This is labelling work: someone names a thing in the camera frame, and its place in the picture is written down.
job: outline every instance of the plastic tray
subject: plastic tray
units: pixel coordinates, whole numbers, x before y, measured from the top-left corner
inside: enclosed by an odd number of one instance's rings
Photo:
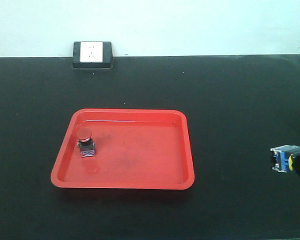
[[[80,155],[81,127],[92,130],[95,156]],[[176,110],[79,110],[51,172],[61,188],[183,190],[194,180],[187,119]]]

